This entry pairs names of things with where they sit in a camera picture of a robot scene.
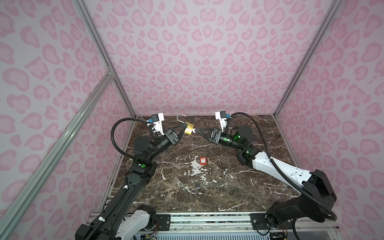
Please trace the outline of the brass padlock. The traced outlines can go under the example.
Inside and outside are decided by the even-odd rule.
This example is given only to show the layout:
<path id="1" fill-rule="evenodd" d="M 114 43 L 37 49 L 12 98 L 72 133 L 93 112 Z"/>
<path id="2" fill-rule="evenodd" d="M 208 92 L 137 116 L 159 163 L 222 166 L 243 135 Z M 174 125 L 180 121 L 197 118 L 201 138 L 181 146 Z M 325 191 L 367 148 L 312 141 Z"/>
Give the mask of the brass padlock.
<path id="1" fill-rule="evenodd" d="M 195 126 L 192 123 L 184 121 L 184 118 L 186 117 L 187 116 L 184 114 L 179 114 L 177 115 L 177 121 L 182 124 L 187 124 L 188 126 L 187 126 L 187 129 L 185 130 L 185 134 L 191 135 L 193 133 L 192 130 L 195 128 Z"/>

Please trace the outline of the red padlock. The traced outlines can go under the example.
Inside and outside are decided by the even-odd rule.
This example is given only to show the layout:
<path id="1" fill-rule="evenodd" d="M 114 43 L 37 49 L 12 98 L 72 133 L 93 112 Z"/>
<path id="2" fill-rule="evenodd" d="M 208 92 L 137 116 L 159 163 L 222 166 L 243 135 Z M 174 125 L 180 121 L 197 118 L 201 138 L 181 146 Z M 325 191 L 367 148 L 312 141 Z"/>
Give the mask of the red padlock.
<path id="1" fill-rule="evenodd" d="M 208 159 L 204 153 L 201 153 L 200 155 L 200 165 L 205 166 L 208 164 Z"/>

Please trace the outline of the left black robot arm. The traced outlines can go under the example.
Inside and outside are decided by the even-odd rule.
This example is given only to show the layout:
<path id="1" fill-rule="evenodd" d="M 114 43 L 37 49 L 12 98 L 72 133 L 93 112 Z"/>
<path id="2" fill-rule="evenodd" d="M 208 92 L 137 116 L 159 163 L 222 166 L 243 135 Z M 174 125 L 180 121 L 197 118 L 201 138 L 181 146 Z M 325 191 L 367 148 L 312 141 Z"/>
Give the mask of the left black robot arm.
<path id="1" fill-rule="evenodd" d="M 155 157 L 176 145 L 186 128 L 187 124 L 170 128 L 154 141 L 147 136 L 135 139 L 133 163 L 125 175 L 124 185 L 89 225 L 78 228 L 75 233 L 77 240 L 132 240 L 142 230 L 156 230 L 155 208 L 141 205 L 130 217 L 127 218 L 126 214 L 155 175 L 158 166 Z"/>

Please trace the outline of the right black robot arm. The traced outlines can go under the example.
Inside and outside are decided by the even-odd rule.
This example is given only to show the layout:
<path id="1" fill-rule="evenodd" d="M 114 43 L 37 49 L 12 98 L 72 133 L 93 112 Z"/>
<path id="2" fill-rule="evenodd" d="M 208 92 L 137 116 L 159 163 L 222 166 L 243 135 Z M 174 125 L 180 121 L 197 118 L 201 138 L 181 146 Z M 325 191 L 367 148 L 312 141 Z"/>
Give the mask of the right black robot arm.
<path id="1" fill-rule="evenodd" d="M 197 129 L 196 133 L 212 144 L 234 149 L 241 165 L 266 173 L 300 193 L 294 199 L 274 203 L 267 210 L 265 224 L 270 228 L 300 218 L 318 223 L 337 220 L 332 210 L 337 196 L 324 172 L 303 170 L 270 157 L 253 145 L 255 135 L 247 126 L 239 127 L 234 135 L 216 128 Z"/>

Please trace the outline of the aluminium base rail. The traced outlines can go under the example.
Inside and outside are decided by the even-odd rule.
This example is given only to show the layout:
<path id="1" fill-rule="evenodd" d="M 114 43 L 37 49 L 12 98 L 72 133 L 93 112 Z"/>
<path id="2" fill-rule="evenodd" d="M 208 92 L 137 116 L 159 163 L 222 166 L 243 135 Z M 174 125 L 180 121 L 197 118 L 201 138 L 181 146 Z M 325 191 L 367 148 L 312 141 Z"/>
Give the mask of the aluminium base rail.
<path id="1" fill-rule="evenodd" d="M 272 228 L 265 220 L 265 212 L 158 212 L 157 215 L 169 215 L 169 230 L 160 233 L 266 233 L 270 230 L 278 232 L 288 230 L 293 232 L 292 220 L 284 222 L 283 225 Z M 309 218 L 296 220 L 295 228 L 298 233 L 325 232 L 339 233 L 341 229 L 336 222 L 326 220 L 323 223 L 315 222 Z"/>

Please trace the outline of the diagonal aluminium frame strut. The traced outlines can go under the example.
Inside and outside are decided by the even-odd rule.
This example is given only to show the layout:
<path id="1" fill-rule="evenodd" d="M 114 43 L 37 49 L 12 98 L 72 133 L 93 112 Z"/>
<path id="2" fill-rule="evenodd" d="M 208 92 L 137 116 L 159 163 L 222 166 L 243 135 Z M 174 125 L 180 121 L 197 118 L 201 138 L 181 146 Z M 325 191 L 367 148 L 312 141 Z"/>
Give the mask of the diagonal aluminium frame strut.
<path id="1" fill-rule="evenodd" d="M 9 239 L 113 79 L 114 74 L 107 72 L 3 215 L 2 240 Z"/>

